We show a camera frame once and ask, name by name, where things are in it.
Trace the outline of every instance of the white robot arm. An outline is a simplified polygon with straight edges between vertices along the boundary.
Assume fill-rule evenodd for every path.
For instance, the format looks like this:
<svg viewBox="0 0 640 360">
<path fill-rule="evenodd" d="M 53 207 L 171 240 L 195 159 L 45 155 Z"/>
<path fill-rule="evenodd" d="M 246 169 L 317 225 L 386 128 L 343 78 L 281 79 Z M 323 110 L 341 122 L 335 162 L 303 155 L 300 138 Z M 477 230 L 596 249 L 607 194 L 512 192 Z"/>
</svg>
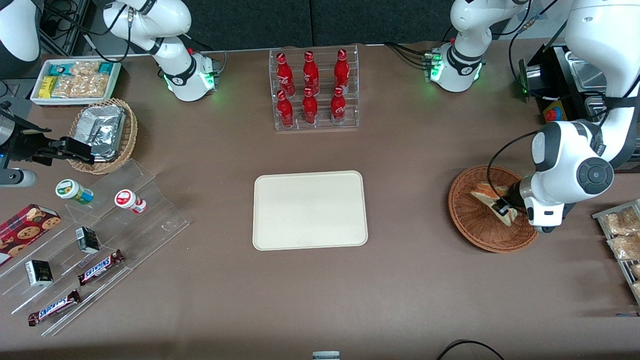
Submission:
<svg viewBox="0 0 640 360">
<path fill-rule="evenodd" d="M 42 0 L 0 0 L 0 79 L 19 78 L 38 64 Z"/>
<path fill-rule="evenodd" d="M 175 96 L 195 101 L 215 88 L 213 61 L 190 54 L 177 37 L 191 27 L 191 14 L 180 0 L 125 0 L 105 6 L 102 16 L 111 32 L 151 54 Z"/>
<path fill-rule="evenodd" d="M 491 43 L 489 27 L 521 12 L 529 0 L 456 0 L 450 12 L 458 30 L 453 44 L 432 50 L 430 80 L 450 92 L 471 87 L 480 71 L 480 62 Z"/>
<path fill-rule="evenodd" d="M 610 108 L 601 128 L 585 120 L 551 122 L 533 138 L 531 154 L 536 172 L 514 184 L 507 200 L 524 207 L 529 223 L 538 231 L 550 232 L 576 202 L 607 191 L 613 182 L 613 169 L 633 153 L 636 101 L 621 99 L 638 93 L 638 19 L 639 1 L 573 2 L 565 29 L 566 45 L 604 73 L 605 103 Z"/>
</svg>

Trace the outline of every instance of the red cookie box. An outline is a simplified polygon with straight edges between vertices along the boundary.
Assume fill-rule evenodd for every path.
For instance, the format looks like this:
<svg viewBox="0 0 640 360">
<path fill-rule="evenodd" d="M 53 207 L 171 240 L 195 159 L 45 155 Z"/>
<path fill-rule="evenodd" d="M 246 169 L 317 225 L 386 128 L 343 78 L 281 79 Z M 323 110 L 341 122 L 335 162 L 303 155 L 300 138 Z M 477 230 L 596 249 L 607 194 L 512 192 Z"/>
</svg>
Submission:
<svg viewBox="0 0 640 360">
<path fill-rule="evenodd" d="M 30 204 L 0 225 L 0 266 L 61 221 L 55 211 Z"/>
</svg>

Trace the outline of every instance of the brown table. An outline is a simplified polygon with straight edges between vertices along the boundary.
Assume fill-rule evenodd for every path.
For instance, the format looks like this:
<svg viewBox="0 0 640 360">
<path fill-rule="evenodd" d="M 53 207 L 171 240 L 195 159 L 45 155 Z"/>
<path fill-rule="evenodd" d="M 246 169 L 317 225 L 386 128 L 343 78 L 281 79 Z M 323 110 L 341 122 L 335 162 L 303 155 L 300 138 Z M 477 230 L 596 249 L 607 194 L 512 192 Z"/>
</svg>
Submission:
<svg viewBox="0 0 640 360">
<path fill-rule="evenodd" d="M 516 59 L 539 44 L 516 43 Z M 616 176 L 514 254 L 475 248 L 449 219 L 455 176 L 539 126 L 534 103 L 515 95 L 506 47 L 494 42 L 476 84 L 451 94 L 386 47 L 360 46 L 361 125 L 341 133 L 276 134 L 267 51 L 230 54 L 220 90 L 194 103 L 167 91 L 152 58 L 127 60 L 116 96 L 140 122 L 134 158 L 193 224 L 55 337 L 1 311 L 0 358 L 433 359 L 467 338 L 508 359 L 637 359 L 640 320 L 611 317 L 634 300 L 590 217 L 640 197 L 637 175 Z M 62 136 L 77 112 L 34 106 L 29 120 Z M 497 165 L 531 172 L 528 147 Z M 25 167 L 40 182 L 0 190 L 0 219 L 30 202 L 61 209 L 53 188 L 64 177 L 98 180 L 64 161 Z M 253 248 L 258 176 L 334 170 L 364 177 L 364 246 Z M 455 354 L 493 359 L 472 345 Z"/>
</svg>

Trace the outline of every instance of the clear acrylic shelf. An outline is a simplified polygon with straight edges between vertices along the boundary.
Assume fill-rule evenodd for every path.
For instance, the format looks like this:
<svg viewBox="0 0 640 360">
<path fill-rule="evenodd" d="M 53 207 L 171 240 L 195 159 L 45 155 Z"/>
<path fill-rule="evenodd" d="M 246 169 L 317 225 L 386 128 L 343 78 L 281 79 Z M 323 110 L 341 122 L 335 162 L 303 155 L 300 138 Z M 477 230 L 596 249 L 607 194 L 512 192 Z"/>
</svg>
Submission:
<svg viewBox="0 0 640 360">
<path fill-rule="evenodd" d="M 24 326 L 28 326 L 29 314 L 62 299 L 73 289 L 78 289 L 83 300 L 80 304 L 72 306 L 66 313 L 52 315 L 34 330 L 42 336 L 57 334 L 142 261 L 189 225 L 182 213 L 165 199 L 151 181 L 153 174 L 145 174 L 146 169 L 134 161 L 127 164 L 133 166 L 122 167 L 89 186 L 96 194 L 94 199 L 99 200 L 93 208 L 70 204 L 68 209 L 76 211 L 76 221 L 66 219 L 66 227 L 48 239 L 39 239 L 38 241 L 45 241 L 2 274 L 0 292 L 3 304 L 12 309 L 12 314 L 24 317 Z M 122 177 L 118 177 L 119 172 L 123 172 Z M 118 179 L 132 182 L 118 183 Z M 113 204 L 113 196 L 123 188 L 132 189 L 146 200 L 145 212 L 137 215 L 127 209 L 108 204 L 106 199 Z M 100 242 L 98 253 L 87 254 L 80 251 L 76 241 L 76 229 L 81 226 L 90 227 L 96 232 Z M 79 285 L 78 275 L 106 259 L 117 249 L 125 256 L 121 263 L 110 268 L 93 282 L 85 286 Z M 53 284 L 42 288 L 29 285 L 24 263 L 32 259 L 49 262 L 54 278 Z"/>
<path fill-rule="evenodd" d="M 344 94 L 347 102 L 345 109 L 345 120 L 341 125 L 334 125 L 331 122 L 331 99 L 333 98 L 334 77 L 333 68 L 338 60 L 338 50 L 345 49 L 347 51 L 347 62 L 349 63 L 349 92 Z M 320 92 L 316 95 L 318 102 L 317 122 L 314 125 L 307 124 L 305 114 L 302 108 L 302 100 L 304 99 L 305 81 L 302 68 L 305 64 L 305 51 L 313 51 L 316 65 L 318 66 L 320 75 Z M 296 87 L 296 93 L 289 98 L 293 105 L 293 127 L 286 128 L 282 126 L 278 117 L 278 108 L 276 107 L 278 99 L 276 93 L 280 90 L 278 82 L 278 62 L 276 55 L 284 53 L 287 57 L 287 63 L 293 71 L 293 83 Z M 341 129 L 349 127 L 358 127 L 360 124 L 360 112 L 358 111 L 358 101 L 360 99 L 360 82 L 358 69 L 358 47 L 349 46 L 326 46 L 326 47 L 309 47 L 306 49 L 274 49 L 269 52 L 269 78 L 271 80 L 271 100 L 273 102 L 273 117 L 277 131 L 295 131 L 295 130 L 315 130 L 315 129 Z"/>
<path fill-rule="evenodd" d="M 117 192 L 125 188 L 136 192 L 155 177 L 155 174 L 137 161 L 129 159 L 118 170 L 87 186 L 94 194 L 89 204 L 80 205 L 78 202 L 68 201 L 66 207 L 75 222 L 90 225 L 115 207 L 113 197 Z"/>
</svg>

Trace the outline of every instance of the coca-cola bottle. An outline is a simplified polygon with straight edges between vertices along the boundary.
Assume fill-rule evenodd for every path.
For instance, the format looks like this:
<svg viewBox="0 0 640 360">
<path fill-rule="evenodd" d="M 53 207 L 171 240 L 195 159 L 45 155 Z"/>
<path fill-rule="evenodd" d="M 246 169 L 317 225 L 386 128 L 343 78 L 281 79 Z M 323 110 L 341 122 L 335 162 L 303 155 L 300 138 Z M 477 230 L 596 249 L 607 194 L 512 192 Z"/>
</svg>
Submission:
<svg viewBox="0 0 640 360">
<path fill-rule="evenodd" d="M 338 50 L 338 62 L 333 68 L 335 76 L 335 86 L 342 88 L 342 93 L 349 92 L 349 63 L 347 62 L 347 51 L 345 49 Z"/>
<path fill-rule="evenodd" d="M 317 95 L 320 92 L 320 79 L 318 65 L 311 51 L 305 51 L 305 66 L 302 68 L 302 73 L 305 75 L 305 86 L 310 87 L 314 95 Z"/>
<path fill-rule="evenodd" d="M 287 57 L 284 53 L 278 53 L 276 60 L 278 61 L 278 82 L 280 82 L 280 87 L 287 96 L 292 97 L 296 93 L 296 87 L 293 85 L 293 71 L 287 64 Z"/>
<path fill-rule="evenodd" d="M 342 96 L 342 87 L 336 86 L 333 89 L 333 99 L 331 99 L 331 122 L 333 125 L 342 125 L 344 122 L 344 108 L 347 102 Z"/>
<path fill-rule="evenodd" d="M 302 100 L 302 108 L 305 110 L 305 121 L 307 124 L 315 124 L 318 115 L 318 101 L 310 86 L 305 88 L 305 98 Z"/>
<path fill-rule="evenodd" d="M 292 127 L 293 106 L 291 106 L 291 102 L 289 102 L 287 94 L 285 94 L 283 90 L 278 90 L 278 104 L 276 107 L 278 108 L 278 116 L 280 117 L 282 126 Z"/>
</svg>

